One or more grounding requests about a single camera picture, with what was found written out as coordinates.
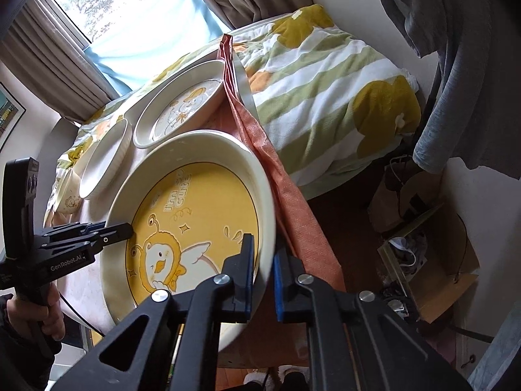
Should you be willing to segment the person's left hand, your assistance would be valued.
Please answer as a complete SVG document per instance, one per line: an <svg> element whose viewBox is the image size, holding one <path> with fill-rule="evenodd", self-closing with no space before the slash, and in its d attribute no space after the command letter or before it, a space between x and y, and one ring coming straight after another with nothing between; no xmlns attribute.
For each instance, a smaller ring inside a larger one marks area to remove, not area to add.
<svg viewBox="0 0 521 391"><path fill-rule="evenodd" d="M14 296L7 301L6 310L11 326L26 339L32 336L31 325L40 326L41 332L55 341L64 338L65 325L60 307L60 294L53 283L49 287L46 304L36 305Z"/></svg>

